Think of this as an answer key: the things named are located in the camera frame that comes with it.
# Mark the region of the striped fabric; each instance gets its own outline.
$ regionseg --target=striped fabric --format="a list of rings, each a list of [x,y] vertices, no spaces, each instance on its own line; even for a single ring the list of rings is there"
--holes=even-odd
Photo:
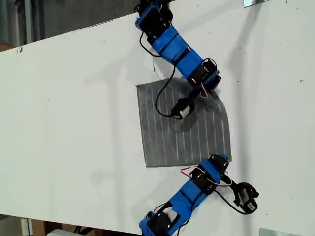
[[[226,154],[231,160],[228,118],[216,94],[199,97],[195,111],[176,120],[155,110],[155,99],[166,80],[137,86],[141,133],[147,167],[196,165],[211,154]],[[192,87],[185,79],[173,79],[161,94],[158,107],[169,114],[179,98]]]

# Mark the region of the wire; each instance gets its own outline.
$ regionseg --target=wire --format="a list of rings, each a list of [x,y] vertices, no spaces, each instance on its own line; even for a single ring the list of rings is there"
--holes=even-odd
[[[141,5],[141,4],[137,4],[137,6],[135,6],[135,7],[134,7],[134,9],[133,9],[133,13],[135,13],[135,12],[136,12],[137,8],[138,8],[140,5]]]
[[[157,98],[156,98],[156,103],[155,103],[156,110],[157,110],[157,112],[158,112],[161,116],[163,116],[163,117],[172,117],[172,115],[171,115],[171,114],[169,114],[169,115],[163,114],[163,113],[158,109],[158,99],[159,99],[160,95],[162,94],[162,92],[164,91],[164,89],[166,88],[166,86],[167,86],[167,85],[169,84],[169,82],[171,82],[171,80],[173,79],[174,74],[175,74],[175,70],[176,70],[176,66],[174,66],[174,69],[173,69],[173,72],[172,72],[171,77],[169,77],[168,81],[167,81],[167,82],[165,83],[165,85],[162,87],[162,89],[160,90],[160,92],[158,93]]]
[[[163,205],[165,205],[165,204],[166,204],[166,203],[163,203],[163,204],[157,206],[157,207],[154,209],[153,214],[155,214],[155,211],[156,211],[158,208],[160,208],[161,206],[163,206]]]
[[[179,235],[179,231],[181,230],[181,228],[182,228],[183,226],[185,226],[186,224],[188,224],[188,222],[189,222],[189,220],[186,221],[184,224],[182,224],[182,225],[178,228],[177,236]]]
[[[197,167],[197,166],[192,166],[192,167],[194,167],[195,169],[200,170],[203,174],[206,173],[205,171],[203,171],[202,169],[200,169],[200,168]],[[182,168],[182,169],[181,169],[181,173],[184,174],[184,175],[186,175],[186,176],[188,176],[189,178],[192,178],[191,175],[188,175],[187,173],[184,172],[184,170],[187,170],[187,169],[189,169],[189,168],[191,168],[191,167]],[[233,181],[231,180],[231,178],[230,178],[229,176],[227,176],[227,177],[228,177],[228,178],[230,179],[230,181],[231,181],[231,183],[229,183],[229,184],[218,184],[218,183],[215,183],[215,182],[211,181],[211,180],[208,179],[208,178],[207,178],[207,180],[208,180],[209,182],[211,182],[212,184],[214,184],[214,185],[216,185],[216,186],[219,186],[219,187],[229,187],[229,186],[232,185]]]
[[[144,32],[142,32],[142,34],[141,34],[141,36],[140,36],[140,40],[139,40],[141,47],[142,47],[144,50],[146,50],[146,51],[147,51],[151,56],[153,56],[153,57],[156,57],[156,58],[162,57],[161,55],[154,55],[153,53],[151,53],[148,49],[146,49],[146,48],[143,46],[143,44],[142,44],[142,42],[141,42],[142,37],[143,37],[143,34],[144,34]]]
[[[209,60],[215,65],[215,67],[216,67],[216,72],[215,72],[215,75],[214,75],[214,77],[213,77],[213,78],[215,78],[215,77],[218,75],[218,65],[217,65],[217,63],[215,62],[215,60],[213,60],[212,58],[206,58],[206,59],[209,59]],[[206,89],[206,87],[204,86],[203,83],[201,83],[201,86],[202,86],[202,89],[204,90],[204,92],[205,92],[205,94],[206,94],[206,96],[204,97],[204,96],[202,96],[202,93],[201,93],[201,97],[207,98],[209,92],[207,91],[207,89]]]
[[[223,201],[225,201],[225,202],[226,202],[231,208],[233,208],[235,211],[237,211],[238,213],[240,213],[240,214],[242,214],[242,215],[249,215],[248,213],[242,212],[242,211],[236,209],[234,206],[232,206],[232,204],[229,203],[228,200],[225,199],[225,197],[224,197],[221,193],[219,193],[217,190],[214,190],[214,191],[223,199]]]

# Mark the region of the red and white wire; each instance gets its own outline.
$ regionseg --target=red and white wire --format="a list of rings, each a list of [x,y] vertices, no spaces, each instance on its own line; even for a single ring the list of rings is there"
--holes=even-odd
[[[190,168],[198,169],[198,170],[200,170],[203,174],[206,173],[205,171],[203,171],[202,169],[200,169],[200,168],[197,167],[197,166],[190,166],[190,167],[182,168],[182,169],[181,169],[181,173],[184,174],[184,175],[186,175],[186,176],[189,177],[189,178],[192,178],[191,175],[189,175],[189,174],[187,174],[186,172],[184,172],[185,170],[188,170],[188,169],[190,169]],[[219,186],[219,187],[229,187],[229,186],[232,185],[233,181],[231,180],[231,178],[230,178],[229,176],[228,176],[228,178],[229,178],[230,181],[231,181],[231,183],[229,183],[229,184],[214,183],[213,181],[209,180],[208,178],[207,178],[207,180],[208,180],[210,183],[212,183],[212,184],[214,184],[214,185],[216,185],[216,186]]]

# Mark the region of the white tabletop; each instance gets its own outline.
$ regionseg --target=white tabletop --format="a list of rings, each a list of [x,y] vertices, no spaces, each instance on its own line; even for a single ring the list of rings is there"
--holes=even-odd
[[[178,0],[171,9],[182,37],[220,69],[229,175],[260,193],[251,216],[212,194],[181,235],[314,235],[314,1]],[[0,54],[1,214],[140,233],[144,215],[187,181],[178,167],[145,167],[136,85],[172,66],[140,47],[135,18]]]

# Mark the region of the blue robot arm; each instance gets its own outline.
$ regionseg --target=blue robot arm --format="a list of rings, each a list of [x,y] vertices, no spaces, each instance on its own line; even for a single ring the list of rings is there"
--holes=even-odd
[[[136,26],[147,35],[148,42],[159,55],[146,50],[174,65],[193,86],[189,97],[180,99],[171,111],[170,116],[183,119],[193,112],[193,101],[199,94],[207,96],[216,88],[221,80],[220,72],[212,59],[202,59],[171,24],[173,15],[168,8],[168,0],[141,0],[138,12],[140,17]]]
[[[227,158],[220,155],[212,155],[202,161],[198,168],[191,172],[191,179],[157,212],[149,212],[147,217],[140,221],[139,227],[144,236],[171,236],[190,220],[192,212],[206,199],[208,195],[216,191],[220,181],[226,181],[235,194],[235,204],[244,212],[251,214],[257,209],[255,198],[258,193],[248,183],[236,184],[224,174],[228,166]],[[177,215],[171,220],[166,210],[171,208]]]

